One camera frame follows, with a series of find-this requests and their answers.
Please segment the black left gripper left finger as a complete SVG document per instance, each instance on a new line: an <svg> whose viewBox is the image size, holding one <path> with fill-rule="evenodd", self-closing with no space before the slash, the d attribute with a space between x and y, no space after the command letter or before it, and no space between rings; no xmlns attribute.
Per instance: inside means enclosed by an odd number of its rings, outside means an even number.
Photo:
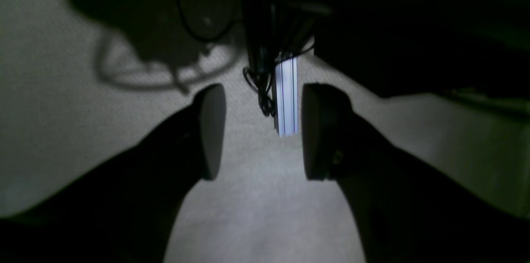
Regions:
<svg viewBox="0 0 530 263"><path fill-rule="evenodd" d="M222 84L197 92L135 146L1 219L2 263L161 263L188 192L220 168Z"/></svg>

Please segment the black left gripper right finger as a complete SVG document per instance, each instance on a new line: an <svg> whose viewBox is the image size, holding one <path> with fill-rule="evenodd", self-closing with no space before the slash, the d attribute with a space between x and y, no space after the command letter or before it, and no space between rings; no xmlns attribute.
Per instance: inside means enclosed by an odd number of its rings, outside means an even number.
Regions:
<svg viewBox="0 0 530 263"><path fill-rule="evenodd" d="M389 142L345 92L302 89L308 180L335 181L368 263L528 263L529 222Z"/></svg>

